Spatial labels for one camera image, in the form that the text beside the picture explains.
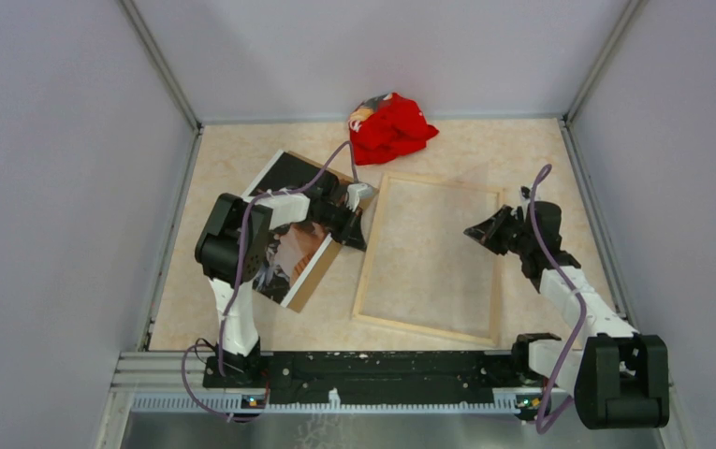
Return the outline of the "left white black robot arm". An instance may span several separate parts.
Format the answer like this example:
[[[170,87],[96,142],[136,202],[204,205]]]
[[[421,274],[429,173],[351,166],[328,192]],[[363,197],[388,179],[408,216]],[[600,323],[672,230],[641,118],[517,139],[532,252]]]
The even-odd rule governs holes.
[[[365,250],[363,201],[374,189],[320,171],[301,187],[220,195],[195,248],[221,315],[215,372],[238,386],[259,378],[256,282],[288,282],[295,294],[332,242]]]

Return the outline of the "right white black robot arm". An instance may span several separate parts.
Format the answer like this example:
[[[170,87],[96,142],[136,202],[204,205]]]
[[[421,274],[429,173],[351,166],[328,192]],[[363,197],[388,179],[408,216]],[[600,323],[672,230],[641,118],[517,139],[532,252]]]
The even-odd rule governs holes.
[[[547,201],[502,206],[464,235],[496,255],[512,253],[535,291],[573,329],[556,337],[519,336],[509,360],[512,378],[569,393],[588,429],[659,428],[670,419],[668,351],[622,318],[591,286],[579,262],[562,247],[562,210]]]

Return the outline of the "printed photo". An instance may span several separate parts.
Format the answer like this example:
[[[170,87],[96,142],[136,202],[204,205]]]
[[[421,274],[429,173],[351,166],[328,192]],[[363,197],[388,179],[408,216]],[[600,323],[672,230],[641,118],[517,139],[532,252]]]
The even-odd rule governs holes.
[[[293,311],[301,311],[343,248],[328,230],[311,219],[311,188],[328,171],[356,181],[293,152],[278,151],[262,168],[242,198],[272,210],[269,241],[254,277],[253,289]],[[360,202],[363,212],[374,196]]]

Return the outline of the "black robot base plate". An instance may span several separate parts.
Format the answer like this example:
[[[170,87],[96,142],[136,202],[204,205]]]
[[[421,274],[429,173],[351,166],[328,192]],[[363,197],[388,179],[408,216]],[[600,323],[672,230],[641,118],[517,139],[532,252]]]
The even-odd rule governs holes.
[[[241,368],[211,356],[206,388],[255,388],[270,404],[315,404],[336,391],[345,405],[489,404],[502,388],[541,391],[544,376],[509,351],[278,351]]]

